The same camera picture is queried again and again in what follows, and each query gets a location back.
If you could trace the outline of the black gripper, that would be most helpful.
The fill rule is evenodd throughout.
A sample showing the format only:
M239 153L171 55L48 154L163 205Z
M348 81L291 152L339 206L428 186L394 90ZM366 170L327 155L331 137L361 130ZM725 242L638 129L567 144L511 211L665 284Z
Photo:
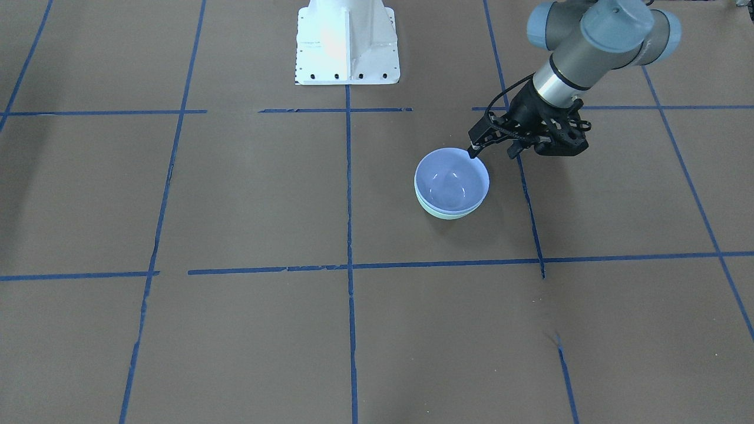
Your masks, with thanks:
M507 148L507 155L511 160L530 147L552 143L550 134L552 119L560 116L560 108L542 99L535 89L532 80L523 84L522 88L511 100L507 119L512 121L512 132L517 135ZM485 113L468 131L468 156L475 159L487 147L511 139L509 131L502 127L495 113Z

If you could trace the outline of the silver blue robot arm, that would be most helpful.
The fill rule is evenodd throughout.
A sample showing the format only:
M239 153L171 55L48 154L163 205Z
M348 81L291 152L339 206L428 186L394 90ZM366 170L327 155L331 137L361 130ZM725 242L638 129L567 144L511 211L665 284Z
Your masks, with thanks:
M507 112L488 105L469 129L468 155L504 141L509 158L573 157L588 148L591 123L580 116L583 96L607 73L649 65L678 48L682 24L646 1L563 1L539 4L526 24L531 45L550 52L533 74L512 84Z

